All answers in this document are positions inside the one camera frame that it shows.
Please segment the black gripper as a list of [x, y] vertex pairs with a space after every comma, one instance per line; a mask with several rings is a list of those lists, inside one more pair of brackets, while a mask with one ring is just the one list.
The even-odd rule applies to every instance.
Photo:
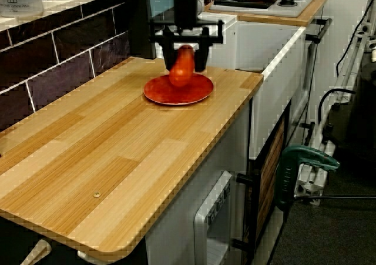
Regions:
[[[150, 21], [151, 26], [163, 25], [161, 35], [151, 33], [149, 40], [162, 47], [166, 69], [171, 70], [177, 60], [176, 43], [197, 43], [194, 52], [194, 70], [203, 72], [206, 68], [209, 48], [214, 43], [223, 43], [223, 21], [204, 21], [198, 18], [198, 0], [174, 0], [174, 18], [171, 21]], [[184, 30], [200, 28], [200, 35], [183, 35]]]

